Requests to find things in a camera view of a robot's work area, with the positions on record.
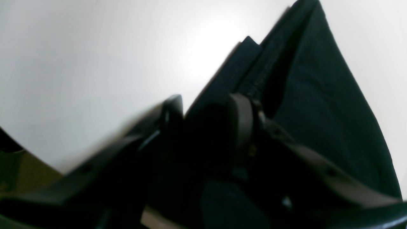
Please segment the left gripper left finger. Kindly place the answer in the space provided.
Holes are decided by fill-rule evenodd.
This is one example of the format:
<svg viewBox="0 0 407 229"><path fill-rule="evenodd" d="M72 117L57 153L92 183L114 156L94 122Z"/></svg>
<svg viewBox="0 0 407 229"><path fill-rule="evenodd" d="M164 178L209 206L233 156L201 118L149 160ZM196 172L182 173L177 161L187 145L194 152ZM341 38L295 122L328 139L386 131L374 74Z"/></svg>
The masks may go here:
<svg viewBox="0 0 407 229"><path fill-rule="evenodd" d="M182 96L170 96L64 178L39 191L2 198L1 228L145 229L144 207L182 119Z"/></svg>

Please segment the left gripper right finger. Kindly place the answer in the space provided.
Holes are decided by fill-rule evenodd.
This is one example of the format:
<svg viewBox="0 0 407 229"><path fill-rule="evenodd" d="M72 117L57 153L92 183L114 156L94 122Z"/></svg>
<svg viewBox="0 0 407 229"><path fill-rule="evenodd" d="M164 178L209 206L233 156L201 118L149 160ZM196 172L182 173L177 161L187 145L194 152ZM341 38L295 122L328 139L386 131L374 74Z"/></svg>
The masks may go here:
<svg viewBox="0 0 407 229"><path fill-rule="evenodd" d="M272 226L284 229L405 229L406 202L362 184L296 142L259 101L228 96L234 174Z"/></svg>

